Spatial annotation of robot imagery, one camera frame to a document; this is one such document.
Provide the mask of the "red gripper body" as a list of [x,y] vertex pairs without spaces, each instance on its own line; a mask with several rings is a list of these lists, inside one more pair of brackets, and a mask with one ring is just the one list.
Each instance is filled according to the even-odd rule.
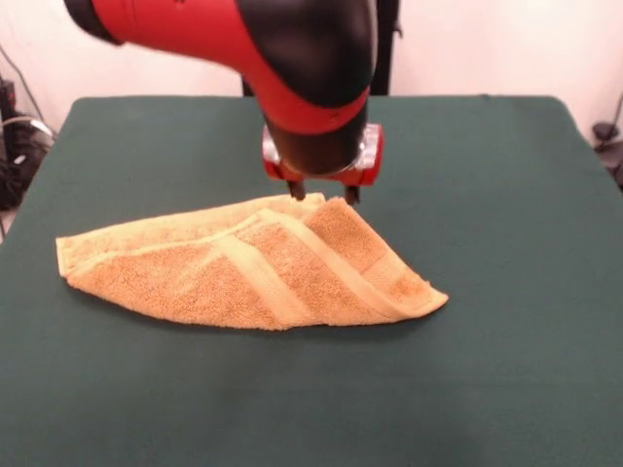
[[381,125],[365,126],[358,146],[358,155],[346,168],[328,175],[302,175],[292,170],[280,157],[267,126],[262,128],[261,157],[270,178],[299,183],[306,179],[337,181],[345,186],[371,186],[383,163],[385,133]]

